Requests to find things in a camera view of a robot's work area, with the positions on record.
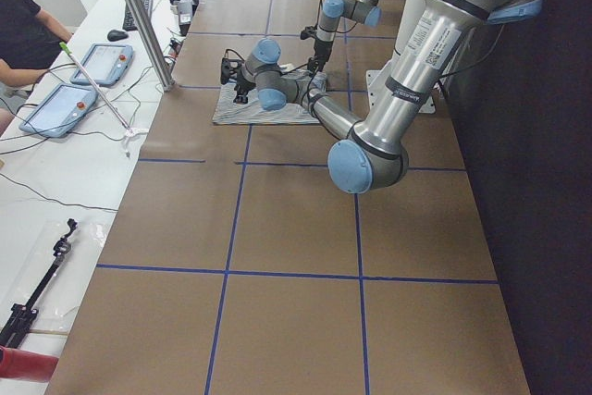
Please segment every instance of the red object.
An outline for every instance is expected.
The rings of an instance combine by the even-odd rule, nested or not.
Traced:
[[[57,366],[57,357],[0,346],[0,378],[46,383]]]

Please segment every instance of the white desk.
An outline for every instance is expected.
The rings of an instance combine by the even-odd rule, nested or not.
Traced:
[[[107,32],[121,29],[124,8],[124,0],[99,0],[74,34],[68,47],[78,58],[82,58],[92,43],[107,43]],[[160,47],[164,50],[170,38],[175,35],[174,32],[179,32],[168,0],[154,0],[152,23]],[[127,90],[138,80],[144,69],[151,66],[138,31],[131,31],[129,38],[120,42],[132,45],[135,54],[123,78],[113,88],[105,90],[107,98],[111,100]],[[54,67],[69,62],[69,58],[61,54]],[[74,68],[63,68],[55,74],[68,82],[73,72]],[[39,104],[58,83],[59,79],[55,76],[45,75],[28,103]],[[152,123],[162,95],[162,87],[154,70],[150,69],[131,92],[139,102],[124,93],[114,105],[125,119],[130,119],[139,105],[132,127],[147,129]],[[19,116],[26,117],[30,112],[30,108],[24,108]],[[43,139],[39,136],[10,139],[25,134],[19,130],[19,122],[20,119],[15,118],[0,138],[0,159],[6,163],[0,173],[64,203],[118,208],[145,136],[138,136],[129,142],[129,157],[124,153],[122,142],[111,141],[101,134],[69,134],[65,138],[49,139],[24,151],[6,154]],[[115,139],[122,138],[124,134],[123,127],[106,106],[90,112],[73,131],[101,131]],[[10,315],[12,303],[25,303],[52,263],[53,246],[59,237],[68,231],[64,229],[67,228],[68,219],[74,218],[80,227],[70,238],[73,243],[72,252],[58,270],[57,278],[50,283],[37,304],[40,308],[40,325],[43,325],[43,328],[51,326],[51,319],[54,319],[56,326],[65,325],[54,329],[62,331],[62,334],[31,333],[21,345],[21,349],[55,356],[61,353],[68,333],[68,324],[73,320],[75,308],[80,305],[102,245],[91,239],[89,230],[98,228],[106,234],[115,214],[114,211],[48,202],[24,187],[0,178],[2,326]],[[41,255],[41,262],[33,255],[40,247],[47,252]],[[15,286],[17,283],[21,284],[20,288]],[[62,306],[59,310],[50,310],[60,304]],[[36,321],[33,329],[37,328],[37,324]],[[40,394],[44,392],[45,387],[45,384],[39,383],[0,380],[2,394]]]

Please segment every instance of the keyboard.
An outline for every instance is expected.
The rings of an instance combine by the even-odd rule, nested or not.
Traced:
[[[152,3],[154,0],[142,0],[144,4],[144,9],[148,14],[148,19],[152,16]],[[123,27],[125,31],[134,31],[137,30],[138,27],[136,26],[136,22],[131,15],[130,7],[126,5],[126,12],[123,17]]]

